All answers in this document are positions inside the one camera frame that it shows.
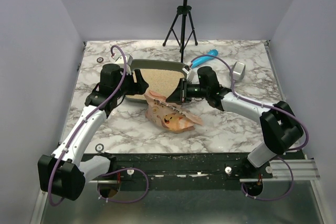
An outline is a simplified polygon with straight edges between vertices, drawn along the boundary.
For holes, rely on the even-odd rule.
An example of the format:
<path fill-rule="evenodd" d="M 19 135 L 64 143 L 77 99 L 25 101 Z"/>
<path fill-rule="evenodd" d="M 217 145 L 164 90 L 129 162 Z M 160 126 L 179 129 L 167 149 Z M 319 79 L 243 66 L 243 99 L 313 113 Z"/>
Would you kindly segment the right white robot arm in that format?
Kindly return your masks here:
<path fill-rule="evenodd" d="M 248 118 L 261 126 L 264 141 L 250 152 L 241 165 L 242 173 L 249 178 L 260 172 L 260 167 L 277 155 L 282 155 L 303 136 L 301 125 L 293 118 L 290 106 L 283 101 L 262 104 L 234 94 L 233 89 L 223 87 L 211 67 L 197 71 L 198 84 L 181 78 L 176 89 L 167 98 L 168 103 L 182 104 L 193 98 L 204 98 L 220 111 L 228 111 Z"/>

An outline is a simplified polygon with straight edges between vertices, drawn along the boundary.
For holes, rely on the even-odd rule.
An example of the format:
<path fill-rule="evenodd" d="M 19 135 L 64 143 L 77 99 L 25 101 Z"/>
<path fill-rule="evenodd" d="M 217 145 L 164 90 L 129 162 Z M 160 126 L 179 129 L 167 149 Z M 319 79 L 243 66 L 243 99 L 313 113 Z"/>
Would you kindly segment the pink cat litter bag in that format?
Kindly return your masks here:
<path fill-rule="evenodd" d="M 195 125 L 203 125 L 199 116 L 183 109 L 179 104 L 167 102 L 166 97 L 157 92 L 147 90 L 144 97 L 148 104 L 145 116 L 157 126 L 174 133 L 182 133 L 194 130 Z"/>

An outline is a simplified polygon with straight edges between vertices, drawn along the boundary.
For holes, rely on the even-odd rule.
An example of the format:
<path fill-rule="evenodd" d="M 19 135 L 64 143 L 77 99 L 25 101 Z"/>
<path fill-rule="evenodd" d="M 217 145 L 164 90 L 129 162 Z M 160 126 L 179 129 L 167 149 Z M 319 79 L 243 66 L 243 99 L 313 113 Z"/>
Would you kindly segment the silver metal scoop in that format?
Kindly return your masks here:
<path fill-rule="evenodd" d="M 241 82 L 245 76 L 246 65 L 242 62 L 235 62 L 233 67 L 233 80 L 235 82 Z"/>

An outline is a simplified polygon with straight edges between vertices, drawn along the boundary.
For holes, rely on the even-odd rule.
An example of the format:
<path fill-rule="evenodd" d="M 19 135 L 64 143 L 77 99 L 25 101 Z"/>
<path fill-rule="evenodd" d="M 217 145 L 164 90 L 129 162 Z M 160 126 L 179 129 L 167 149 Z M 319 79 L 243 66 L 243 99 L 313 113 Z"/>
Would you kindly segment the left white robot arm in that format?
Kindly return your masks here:
<path fill-rule="evenodd" d="M 65 140 L 38 161 L 40 188 L 49 196 L 76 200 L 86 183 L 97 177 L 112 179 L 119 173 L 116 157 L 100 151 L 93 158 L 82 161 L 84 152 L 99 127 L 126 95 L 144 94 L 148 83 L 141 71 L 109 63 L 102 67 L 100 81 L 87 96 L 78 122 Z"/>

